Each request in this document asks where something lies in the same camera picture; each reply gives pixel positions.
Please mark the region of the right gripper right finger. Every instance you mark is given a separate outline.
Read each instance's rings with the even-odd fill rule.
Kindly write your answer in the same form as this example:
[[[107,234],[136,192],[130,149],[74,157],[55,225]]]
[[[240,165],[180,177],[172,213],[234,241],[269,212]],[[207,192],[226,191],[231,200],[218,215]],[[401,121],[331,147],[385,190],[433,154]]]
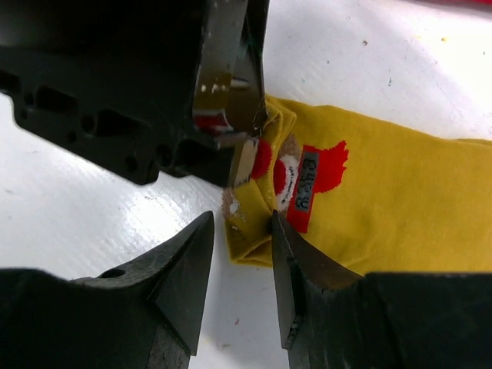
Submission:
[[[360,276],[273,214],[281,346],[292,368],[489,368],[488,273]]]

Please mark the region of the yellow sock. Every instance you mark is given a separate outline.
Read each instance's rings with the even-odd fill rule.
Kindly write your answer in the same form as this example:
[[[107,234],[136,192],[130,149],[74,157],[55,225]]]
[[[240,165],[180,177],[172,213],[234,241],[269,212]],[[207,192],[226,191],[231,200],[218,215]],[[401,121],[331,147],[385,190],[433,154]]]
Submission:
[[[271,216],[357,274],[491,269],[491,143],[270,97],[252,179],[225,190],[235,264],[272,264]]]

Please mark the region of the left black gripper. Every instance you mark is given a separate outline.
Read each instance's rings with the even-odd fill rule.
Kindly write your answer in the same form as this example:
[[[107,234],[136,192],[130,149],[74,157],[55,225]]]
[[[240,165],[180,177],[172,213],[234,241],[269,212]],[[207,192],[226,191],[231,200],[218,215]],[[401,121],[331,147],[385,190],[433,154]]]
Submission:
[[[3,1],[17,125],[135,184],[268,166],[266,1]]]

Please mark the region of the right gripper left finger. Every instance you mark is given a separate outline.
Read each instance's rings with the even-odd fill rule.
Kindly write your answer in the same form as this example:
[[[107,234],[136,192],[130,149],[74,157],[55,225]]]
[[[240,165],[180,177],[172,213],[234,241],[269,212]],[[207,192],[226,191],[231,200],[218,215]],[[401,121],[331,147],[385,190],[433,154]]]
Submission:
[[[197,353],[214,245],[207,211],[95,278],[1,272],[3,368],[186,368]]]

